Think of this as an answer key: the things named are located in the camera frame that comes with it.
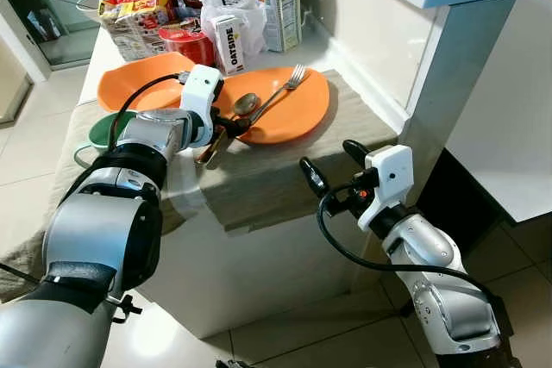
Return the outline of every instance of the red can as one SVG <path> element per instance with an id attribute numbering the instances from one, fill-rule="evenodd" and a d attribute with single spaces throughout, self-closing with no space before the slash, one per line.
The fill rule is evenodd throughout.
<path id="1" fill-rule="evenodd" d="M 215 63 L 213 44 L 203 32 L 184 29 L 159 29 L 168 52 L 180 52 L 196 64 L 212 66 Z"/>

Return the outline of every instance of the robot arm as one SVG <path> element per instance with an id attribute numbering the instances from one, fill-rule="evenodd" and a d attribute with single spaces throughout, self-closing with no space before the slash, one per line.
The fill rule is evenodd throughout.
<path id="1" fill-rule="evenodd" d="M 0 366 L 98 368 L 111 323 L 132 305 L 126 290 L 159 260 L 160 189 L 175 153 L 213 138 L 220 72 L 196 65 L 180 109 L 140 113 L 56 210 L 43 242 L 37 288 L 0 307 Z M 243 126 L 227 122 L 237 134 Z M 115 318 L 121 308 L 124 318 Z"/>
<path id="2" fill-rule="evenodd" d="M 322 198 L 318 222 L 330 243 L 349 259 L 381 271 L 395 271 L 411 294 L 417 317 L 440 366 L 520 367 L 511 355 L 513 334 L 504 304 L 466 273 L 454 241 L 420 214 L 403 205 L 413 185 L 411 149 L 384 147 L 369 152 L 347 140 L 343 147 L 362 167 L 348 185 L 344 201 L 307 159 L 300 161 L 309 186 Z M 381 240 L 390 265 L 355 256 L 333 239 L 323 215 L 349 210 L 362 231 Z"/>

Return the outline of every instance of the gray tablecloth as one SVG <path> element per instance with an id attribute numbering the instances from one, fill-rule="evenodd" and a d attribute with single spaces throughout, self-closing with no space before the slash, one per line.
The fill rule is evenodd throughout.
<path id="1" fill-rule="evenodd" d="M 198 167 L 207 204 L 227 230 L 255 230 L 311 214 L 317 199 L 298 168 L 301 157 L 312 159 L 333 185 L 342 184 L 360 169 L 343 151 L 344 140 L 357 140 L 368 148 L 396 140 L 392 129 L 338 72 L 327 71 L 324 76 L 329 83 L 329 109 L 309 134 L 271 146 L 234 140 L 213 165 Z"/>
<path id="2" fill-rule="evenodd" d="M 311 214 L 317 200 L 309 190 L 298 168 L 298 160 L 306 155 L 324 172 L 331 184 L 351 179 L 360 167 L 342 150 L 342 141 L 357 140 L 367 147 L 378 148 L 395 141 L 396 134 L 364 104 L 335 71 L 325 72 L 329 82 L 329 110 L 321 123 L 306 136 L 271 146 L 252 146 L 233 140 L 207 167 L 196 166 L 201 192 L 208 207 L 228 231 L 251 231 Z M 72 113 L 54 187 L 44 223 L 48 223 L 66 190 L 82 172 L 72 160 L 74 148 L 86 140 L 91 126 L 106 113 L 97 102 L 79 105 Z M 195 155 L 203 151 L 194 150 Z M 171 180 L 180 179 L 174 172 L 182 171 L 191 157 L 180 157 Z M 193 166 L 187 170 L 193 172 Z M 166 234 L 179 227 L 197 203 L 179 185 L 168 183 L 163 191 L 161 209 Z M 40 278 L 42 268 L 42 228 L 19 246 L 5 253 L 0 262 Z M 32 286 L 0 271 L 0 301 L 8 301 L 25 293 Z"/>

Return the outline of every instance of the metal fork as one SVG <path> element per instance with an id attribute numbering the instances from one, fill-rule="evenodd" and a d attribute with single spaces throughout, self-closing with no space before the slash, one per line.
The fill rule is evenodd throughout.
<path id="1" fill-rule="evenodd" d="M 260 118 L 261 115 L 265 112 L 265 110 L 268 108 L 268 106 L 271 104 L 271 102 L 276 99 L 276 97 L 280 94 L 283 90 L 295 90 L 299 84 L 304 79 L 304 75 L 307 71 L 306 66 L 303 65 L 296 65 L 295 69 L 293 69 L 292 75 L 287 80 L 285 84 L 279 87 L 279 89 L 274 92 L 270 98 L 268 98 L 268 101 L 263 103 L 253 114 L 249 116 L 249 120 L 251 121 L 251 125 L 255 124 L 257 120 Z"/>

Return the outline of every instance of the plastic bag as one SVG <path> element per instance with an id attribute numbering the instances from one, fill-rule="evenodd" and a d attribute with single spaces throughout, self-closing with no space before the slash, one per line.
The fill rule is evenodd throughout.
<path id="1" fill-rule="evenodd" d="M 257 7 L 255 0 L 201 0 L 201 30 L 216 44 L 215 30 L 210 20 L 217 16 L 234 15 L 242 21 L 241 46 L 246 56 L 255 56 L 266 50 L 262 32 L 267 23 L 267 14 Z"/>

